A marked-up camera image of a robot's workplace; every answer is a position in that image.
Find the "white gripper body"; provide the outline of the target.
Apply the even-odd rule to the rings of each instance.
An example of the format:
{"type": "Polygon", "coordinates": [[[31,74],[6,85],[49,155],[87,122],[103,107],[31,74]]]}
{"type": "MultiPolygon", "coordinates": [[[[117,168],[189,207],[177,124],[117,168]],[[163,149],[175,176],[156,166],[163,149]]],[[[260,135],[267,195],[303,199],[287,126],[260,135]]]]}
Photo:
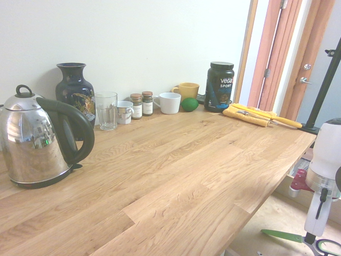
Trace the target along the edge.
{"type": "Polygon", "coordinates": [[[319,193],[314,193],[304,225],[306,232],[318,237],[321,237],[324,232],[332,203],[332,198],[328,196],[326,201],[322,203],[319,216],[316,218],[321,203],[320,196],[319,193]]]}

